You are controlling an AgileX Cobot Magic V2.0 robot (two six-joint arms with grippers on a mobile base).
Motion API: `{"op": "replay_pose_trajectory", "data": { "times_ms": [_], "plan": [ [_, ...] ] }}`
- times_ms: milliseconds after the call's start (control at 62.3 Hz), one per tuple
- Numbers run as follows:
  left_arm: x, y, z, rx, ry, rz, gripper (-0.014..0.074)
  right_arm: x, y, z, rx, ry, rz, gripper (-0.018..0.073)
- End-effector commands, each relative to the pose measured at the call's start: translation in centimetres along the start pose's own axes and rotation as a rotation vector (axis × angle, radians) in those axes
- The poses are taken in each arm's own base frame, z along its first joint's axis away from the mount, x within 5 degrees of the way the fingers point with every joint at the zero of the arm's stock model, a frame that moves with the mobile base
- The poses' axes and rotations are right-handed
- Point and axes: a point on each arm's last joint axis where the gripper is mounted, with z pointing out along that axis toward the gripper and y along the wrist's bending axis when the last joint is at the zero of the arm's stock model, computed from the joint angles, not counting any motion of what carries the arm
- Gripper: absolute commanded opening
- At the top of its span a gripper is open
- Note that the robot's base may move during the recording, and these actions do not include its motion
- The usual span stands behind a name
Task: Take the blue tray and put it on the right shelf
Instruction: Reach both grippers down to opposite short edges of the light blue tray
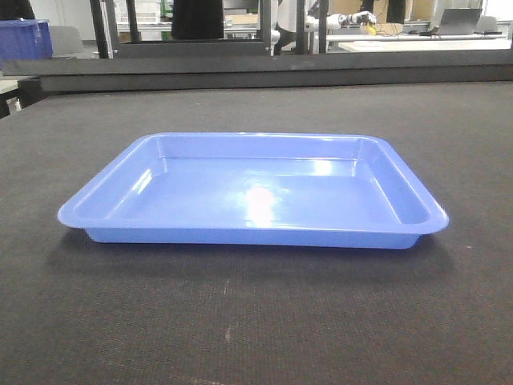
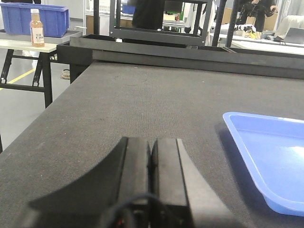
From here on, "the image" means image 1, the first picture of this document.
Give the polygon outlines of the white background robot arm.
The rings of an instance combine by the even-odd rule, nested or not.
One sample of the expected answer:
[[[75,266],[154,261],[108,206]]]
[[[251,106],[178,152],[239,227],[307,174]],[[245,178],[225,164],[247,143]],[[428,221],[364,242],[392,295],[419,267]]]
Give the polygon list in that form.
[[[327,30],[340,30],[350,25],[375,24],[377,18],[374,14],[366,10],[354,14],[331,14],[321,19],[307,15],[305,19],[305,30],[308,32],[319,31],[321,21],[325,21]]]

